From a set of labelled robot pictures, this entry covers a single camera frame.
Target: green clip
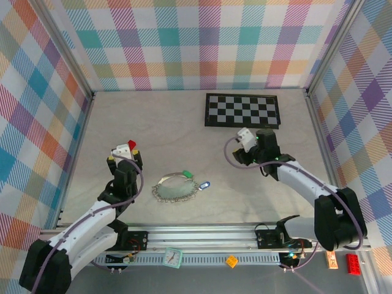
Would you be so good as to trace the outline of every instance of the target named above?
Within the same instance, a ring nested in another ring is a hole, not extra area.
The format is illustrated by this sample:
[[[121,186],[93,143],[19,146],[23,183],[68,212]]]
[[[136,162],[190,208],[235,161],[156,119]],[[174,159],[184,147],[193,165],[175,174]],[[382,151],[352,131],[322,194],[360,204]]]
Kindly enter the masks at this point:
[[[188,179],[193,178],[193,174],[190,173],[190,171],[183,170],[183,175],[186,176]]]

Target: blue tag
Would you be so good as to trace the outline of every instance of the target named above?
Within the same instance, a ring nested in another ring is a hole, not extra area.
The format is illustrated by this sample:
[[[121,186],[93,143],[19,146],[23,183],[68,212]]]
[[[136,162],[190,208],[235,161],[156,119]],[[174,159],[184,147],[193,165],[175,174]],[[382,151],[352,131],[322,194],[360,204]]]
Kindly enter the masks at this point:
[[[199,189],[199,190],[204,190],[204,189],[208,188],[210,185],[211,185],[210,182],[204,182],[203,184],[201,184],[201,185],[198,187],[198,189]]]

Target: white table surface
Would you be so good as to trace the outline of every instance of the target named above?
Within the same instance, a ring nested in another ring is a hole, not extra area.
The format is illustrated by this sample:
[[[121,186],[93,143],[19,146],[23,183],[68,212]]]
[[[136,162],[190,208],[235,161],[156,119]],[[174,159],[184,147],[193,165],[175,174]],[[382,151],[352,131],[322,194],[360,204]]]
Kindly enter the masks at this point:
[[[281,152],[328,180],[301,89],[100,92],[61,222],[74,222],[96,201],[113,178],[106,163],[110,150],[130,139],[137,142],[143,158],[145,188],[120,216],[124,222],[263,222],[292,214],[313,216],[312,206],[291,188],[264,178],[258,169],[238,170],[226,162],[223,146],[239,129],[204,126],[207,92],[277,95]],[[229,145],[230,152],[236,147]],[[211,187],[186,202],[158,202],[151,187],[163,175],[183,170],[200,183],[210,181]]]

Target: plaid backdrop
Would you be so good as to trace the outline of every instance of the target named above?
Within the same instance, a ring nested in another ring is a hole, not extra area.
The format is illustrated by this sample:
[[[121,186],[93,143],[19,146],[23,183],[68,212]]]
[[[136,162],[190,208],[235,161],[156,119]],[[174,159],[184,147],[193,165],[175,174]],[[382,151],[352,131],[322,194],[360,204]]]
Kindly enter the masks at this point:
[[[314,102],[342,186],[360,199],[392,288],[392,1],[367,0]]]
[[[118,91],[301,88],[351,0],[45,2],[91,87]]]
[[[0,0],[0,293],[53,222],[87,102],[28,0]]]

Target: red object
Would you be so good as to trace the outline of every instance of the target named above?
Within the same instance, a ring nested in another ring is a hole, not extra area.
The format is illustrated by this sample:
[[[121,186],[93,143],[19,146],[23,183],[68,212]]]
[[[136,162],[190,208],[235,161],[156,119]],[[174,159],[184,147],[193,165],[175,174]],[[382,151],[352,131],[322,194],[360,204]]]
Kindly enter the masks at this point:
[[[359,276],[361,274],[360,261],[356,254],[346,254],[347,258],[347,269],[349,274],[354,274]]]
[[[136,147],[136,142],[129,140],[128,146],[129,146],[129,149],[132,151]]]

